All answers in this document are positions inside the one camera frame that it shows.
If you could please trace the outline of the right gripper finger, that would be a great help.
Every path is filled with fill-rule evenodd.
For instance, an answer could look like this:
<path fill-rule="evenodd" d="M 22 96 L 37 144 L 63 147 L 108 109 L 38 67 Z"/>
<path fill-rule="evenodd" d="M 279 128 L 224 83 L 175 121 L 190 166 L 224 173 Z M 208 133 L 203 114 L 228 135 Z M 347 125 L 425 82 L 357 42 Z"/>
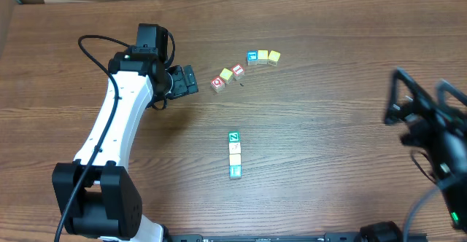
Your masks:
<path fill-rule="evenodd" d="M 409 93 L 408 100 L 400 98 L 400 90 Z M 390 79 L 390 90 L 385 111 L 385 124 L 407 122 L 411 116 L 426 118 L 433 111 L 433 100 L 401 67 L 397 67 Z"/>
<path fill-rule="evenodd" d="M 455 86 L 450 84 L 447 80 L 441 79 L 440 82 L 436 86 L 436 97 L 439 108 L 447 111 L 448 109 L 452 109 L 446 102 L 446 93 L 453 96 L 456 100 L 458 100 L 462 105 L 466 106 L 466 94 L 462 91 L 458 90 Z"/>

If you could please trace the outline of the green letter Z block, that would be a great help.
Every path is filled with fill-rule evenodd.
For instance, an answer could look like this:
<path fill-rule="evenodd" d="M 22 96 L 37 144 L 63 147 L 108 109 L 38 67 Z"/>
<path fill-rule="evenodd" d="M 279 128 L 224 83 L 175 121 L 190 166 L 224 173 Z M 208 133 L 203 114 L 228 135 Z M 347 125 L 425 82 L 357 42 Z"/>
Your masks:
<path fill-rule="evenodd" d="M 241 141 L 241 136 L 239 131 L 230 131 L 228 133 L 228 142 L 236 143 Z"/>

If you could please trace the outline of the white picture block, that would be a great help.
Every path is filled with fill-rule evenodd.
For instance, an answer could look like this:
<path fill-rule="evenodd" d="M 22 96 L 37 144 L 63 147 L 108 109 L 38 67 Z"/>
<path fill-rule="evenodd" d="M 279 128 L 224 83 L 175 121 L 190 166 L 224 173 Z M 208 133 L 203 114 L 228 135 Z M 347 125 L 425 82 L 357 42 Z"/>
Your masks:
<path fill-rule="evenodd" d="M 229 154 L 230 155 L 235 155 L 235 154 L 241 154 L 242 153 L 242 148 L 241 148 L 241 143 L 240 142 L 231 142 L 228 144 L 229 148 Z"/>

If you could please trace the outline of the blue letter P block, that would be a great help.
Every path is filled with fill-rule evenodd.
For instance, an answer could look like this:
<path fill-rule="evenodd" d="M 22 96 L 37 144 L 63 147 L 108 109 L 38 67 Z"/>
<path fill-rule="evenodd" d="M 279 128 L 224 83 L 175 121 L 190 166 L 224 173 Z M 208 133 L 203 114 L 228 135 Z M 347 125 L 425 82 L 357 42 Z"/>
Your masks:
<path fill-rule="evenodd" d="M 240 179 L 242 177 L 242 166 L 241 165 L 230 165 L 229 176 L 231 179 Z"/>

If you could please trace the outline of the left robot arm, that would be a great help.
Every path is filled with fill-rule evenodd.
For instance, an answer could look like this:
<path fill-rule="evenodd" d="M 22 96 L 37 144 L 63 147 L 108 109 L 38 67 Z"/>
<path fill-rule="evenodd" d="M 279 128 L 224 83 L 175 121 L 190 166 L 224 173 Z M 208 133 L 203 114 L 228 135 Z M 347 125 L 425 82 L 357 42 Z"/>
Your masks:
<path fill-rule="evenodd" d="M 145 109 L 197 93 L 193 68 L 118 52 L 107 71 L 107 94 L 89 137 L 73 161 L 57 163 L 52 174 L 59 225 L 69 234 L 103 241 L 164 241 L 166 228 L 142 213 L 129 157 Z"/>

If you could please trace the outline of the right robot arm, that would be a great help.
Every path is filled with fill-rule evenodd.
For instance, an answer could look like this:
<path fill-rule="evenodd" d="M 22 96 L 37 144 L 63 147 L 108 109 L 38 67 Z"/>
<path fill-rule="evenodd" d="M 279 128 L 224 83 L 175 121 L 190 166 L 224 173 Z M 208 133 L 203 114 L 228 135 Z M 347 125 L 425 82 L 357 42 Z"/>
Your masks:
<path fill-rule="evenodd" d="M 417 212 L 437 192 L 444 198 L 452 227 L 466 231 L 466 113 L 448 105 L 447 93 L 466 105 L 466 94 L 444 79 L 437 85 L 436 98 L 432 98 L 402 68 L 393 72 L 384 124 L 407 124 L 409 131 L 400 136 L 401 143 L 413 148 L 410 157 L 416 166 L 419 163 L 414 154 L 422 150 L 421 155 L 431 165 L 426 177 L 434 188 L 412 206 L 402 228 L 394 222 L 367 225 L 355 241 L 425 240 L 425 235 L 411 236 L 409 230 Z"/>

